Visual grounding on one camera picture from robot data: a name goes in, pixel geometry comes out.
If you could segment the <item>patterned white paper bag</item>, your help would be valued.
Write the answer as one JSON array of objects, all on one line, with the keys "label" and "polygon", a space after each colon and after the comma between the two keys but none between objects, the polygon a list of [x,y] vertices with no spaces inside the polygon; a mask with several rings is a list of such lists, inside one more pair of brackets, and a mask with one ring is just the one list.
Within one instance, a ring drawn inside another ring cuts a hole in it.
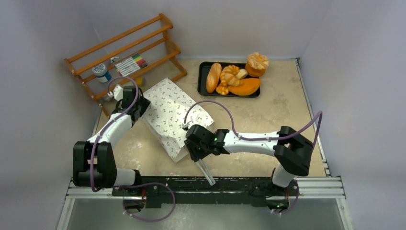
[{"label": "patterned white paper bag", "polygon": [[184,141],[186,131],[182,129],[184,118],[188,126],[198,124],[211,128],[214,120],[201,106],[173,81],[163,79],[143,93],[150,105],[141,119],[157,138],[168,156],[178,162],[188,155]]}]

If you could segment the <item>braided fake bread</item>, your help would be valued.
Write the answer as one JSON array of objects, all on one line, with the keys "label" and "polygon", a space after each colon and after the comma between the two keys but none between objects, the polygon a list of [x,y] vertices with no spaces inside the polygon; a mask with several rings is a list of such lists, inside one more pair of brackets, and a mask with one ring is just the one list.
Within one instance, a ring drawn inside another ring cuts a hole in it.
[{"label": "braided fake bread", "polygon": [[228,85],[227,85],[227,84],[226,84],[226,85],[219,84],[219,85],[216,87],[216,92],[217,92],[218,94],[220,94],[220,95],[227,95],[227,94],[229,94]]}]

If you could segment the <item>long fake bread loaf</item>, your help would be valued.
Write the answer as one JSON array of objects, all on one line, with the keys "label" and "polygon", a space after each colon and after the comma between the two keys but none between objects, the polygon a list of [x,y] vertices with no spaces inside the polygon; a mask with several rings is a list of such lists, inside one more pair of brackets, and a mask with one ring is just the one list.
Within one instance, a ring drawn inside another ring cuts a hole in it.
[{"label": "long fake bread loaf", "polygon": [[211,66],[206,79],[206,91],[208,93],[213,93],[218,86],[221,71],[222,66],[220,63],[214,63]]}]

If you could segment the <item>small striped fake bread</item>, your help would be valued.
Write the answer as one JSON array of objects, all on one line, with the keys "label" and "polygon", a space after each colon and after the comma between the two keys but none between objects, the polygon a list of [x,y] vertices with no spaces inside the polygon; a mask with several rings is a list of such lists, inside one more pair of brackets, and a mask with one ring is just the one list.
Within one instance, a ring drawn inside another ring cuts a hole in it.
[{"label": "small striped fake bread", "polygon": [[226,73],[227,84],[234,87],[241,86],[243,84],[243,81],[236,78],[236,74],[238,73],[240,68],[235,65],[229,65],[226,67],[228,68],[228,72]]}]

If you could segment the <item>round fake bread roll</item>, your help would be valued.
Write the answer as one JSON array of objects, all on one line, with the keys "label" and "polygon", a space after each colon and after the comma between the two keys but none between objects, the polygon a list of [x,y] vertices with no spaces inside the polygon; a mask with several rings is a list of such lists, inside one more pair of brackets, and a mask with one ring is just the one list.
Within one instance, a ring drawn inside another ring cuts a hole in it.
[{"label": "round fake bread roll", "polygon": [[261,80],[258,78],[242,79],[241,81],[243,83],[241,86],[228,86],[229,92],[238,96],[250,96],[255,93],[261,85]]}]

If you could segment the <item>fake muffin orange cup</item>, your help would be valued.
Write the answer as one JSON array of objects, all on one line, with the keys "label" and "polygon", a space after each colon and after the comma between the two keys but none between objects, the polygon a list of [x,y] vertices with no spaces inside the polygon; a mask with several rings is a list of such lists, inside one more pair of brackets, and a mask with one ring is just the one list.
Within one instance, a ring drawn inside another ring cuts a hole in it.
[{"label": "fake muffin orange cup", "polygon": [[268,66],[268,57],[255,52],[247,56],[245,70],[248,72],[248,75],[252,77],[261,77],[265,74]]}]

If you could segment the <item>fake croissant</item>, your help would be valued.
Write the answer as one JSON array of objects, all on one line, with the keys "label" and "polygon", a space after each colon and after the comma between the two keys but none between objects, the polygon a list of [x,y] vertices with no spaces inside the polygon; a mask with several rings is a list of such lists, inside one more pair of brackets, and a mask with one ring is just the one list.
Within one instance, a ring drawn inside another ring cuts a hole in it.
[{"label": "fake croissant", "polygon": [[228,68],[225,67],[222,69],[221,73],[220,73],[220,83],[219,86],[228,86],[227,82],[226,82],[226,73],[228,72]]}]

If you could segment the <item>seeded fake bread bun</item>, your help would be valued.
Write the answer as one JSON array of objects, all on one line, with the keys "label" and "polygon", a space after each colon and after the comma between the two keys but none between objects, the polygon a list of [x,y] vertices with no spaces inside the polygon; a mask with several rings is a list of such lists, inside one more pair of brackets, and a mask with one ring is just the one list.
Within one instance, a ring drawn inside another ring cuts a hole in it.
[{"label": "seeded fake bread bun", "polygon": [[245,69],[240,69],[236,74],[236,78],[241,80],[244,79],[248,75],[248,72]]}]

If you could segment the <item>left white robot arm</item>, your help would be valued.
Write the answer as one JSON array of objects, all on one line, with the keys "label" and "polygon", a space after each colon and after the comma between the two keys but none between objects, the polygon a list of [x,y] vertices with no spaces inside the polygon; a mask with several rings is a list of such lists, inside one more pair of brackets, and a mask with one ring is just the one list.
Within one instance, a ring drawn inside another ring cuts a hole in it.
[{"label": "left white robot arm", "polygon": [[142,192],[139,170],[117,168],[113,148],[145,113],[150,101],[137,86],[116,87],[117,104],[108,122],[86,141],[73,147],[73,175],[75,186],[90,187],[94,192],[103,188],[124,187],[131,196]]}]

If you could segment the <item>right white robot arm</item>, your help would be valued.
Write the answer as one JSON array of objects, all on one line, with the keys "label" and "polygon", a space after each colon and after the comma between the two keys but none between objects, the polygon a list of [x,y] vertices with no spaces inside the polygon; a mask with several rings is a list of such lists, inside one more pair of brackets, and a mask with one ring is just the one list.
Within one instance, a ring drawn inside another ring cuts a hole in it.
[{"label": "right white robot arm", "polygon": [[286,191],[293,178],[309,175],[314,150],[313,142],[289,126],[282,126],[279,131],[271,133],[235,133],[229,129],[211,132],[201,125],[192,125],[185,138],[191,159],[209,185],[214,185],[215,179],[203,159],[210,154],[247,152],[275,157],[279,164],[269,181],[269,189],[275,195]]}]

